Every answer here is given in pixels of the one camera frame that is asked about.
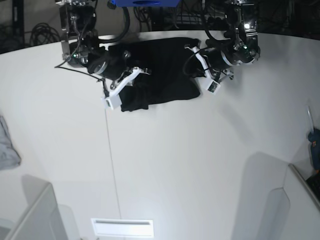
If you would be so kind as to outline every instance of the black cloth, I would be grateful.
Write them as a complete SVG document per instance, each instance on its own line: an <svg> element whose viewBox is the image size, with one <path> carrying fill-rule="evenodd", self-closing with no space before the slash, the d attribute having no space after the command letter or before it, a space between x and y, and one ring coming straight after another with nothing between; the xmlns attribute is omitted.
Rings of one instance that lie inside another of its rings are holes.
<svg viewBox="0 0 320 240"><path fill-rule="evenodd" d="M185 45L198 46L199 40L175 37L109 46L111 56L121 56L124 51L131 53L128 67L152 71L151 75L139 74L133 86L126 86L120 92L123 112L200 95L198 86L182 71L185 61L193 54Z"/></svg>

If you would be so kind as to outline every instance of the white table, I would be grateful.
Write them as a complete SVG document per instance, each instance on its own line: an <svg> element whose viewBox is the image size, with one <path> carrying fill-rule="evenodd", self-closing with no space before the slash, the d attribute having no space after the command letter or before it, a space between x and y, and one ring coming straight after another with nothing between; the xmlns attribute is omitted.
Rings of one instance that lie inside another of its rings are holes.
<svg viewBox="0 0 320 240"><path fill-rule="evenodd" d="M206 39L141 35L179 36ZM20 177L29 174L52 182L89 240L90 218L153 219L156 240L255 239L287 163L309 158L307 103L320 123L320 42L260 34L259 46L260 60L235 68L216 96L106 115L100 84L53 69L59 43L0 55L0 110L23 157L0 172L0 183L20 189L0 184L7 203L23 196Z"/></svg>

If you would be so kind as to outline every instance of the white tabletop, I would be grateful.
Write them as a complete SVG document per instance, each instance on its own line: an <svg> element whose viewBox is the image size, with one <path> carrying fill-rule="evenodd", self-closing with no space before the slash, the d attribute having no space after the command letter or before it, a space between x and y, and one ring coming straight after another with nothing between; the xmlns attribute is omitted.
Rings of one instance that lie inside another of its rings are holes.
<svg viewBox="0 0 320 240"><path fill-rule="evenodd" d="M207 39L141 34L179 36ZM23 157L0 178L51 181L90 240L90 218L153 219L156 240L254 239L287 163L309 158L306 104L320 122L320 43L260 34L259 46L260 60L235 68L216 96L106 117L99 83L53 69L59 43L0 55L0 110Z"/></svg>

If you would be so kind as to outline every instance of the vent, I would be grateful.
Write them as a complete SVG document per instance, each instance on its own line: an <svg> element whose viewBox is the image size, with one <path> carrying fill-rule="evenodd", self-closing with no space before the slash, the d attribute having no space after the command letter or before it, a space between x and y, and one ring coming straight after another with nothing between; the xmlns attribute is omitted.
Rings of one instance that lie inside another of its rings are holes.
<svg viewBox="0 0 320 240"><path fill-rule="evenodd" d="M120 220L92 218L96 236L121 238L153 238L154 223L152 220Z"/></svg>

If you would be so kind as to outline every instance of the gray cloth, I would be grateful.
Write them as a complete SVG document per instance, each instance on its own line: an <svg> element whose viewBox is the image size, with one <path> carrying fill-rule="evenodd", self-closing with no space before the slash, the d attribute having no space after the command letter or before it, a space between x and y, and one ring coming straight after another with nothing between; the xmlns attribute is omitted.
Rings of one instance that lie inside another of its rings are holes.
<svg viewBox="0 0 320 240"><path fill-rule="evenodd" d="M21 158L14 149L5 119L0 116L0 170L20 165Z"/></svg>

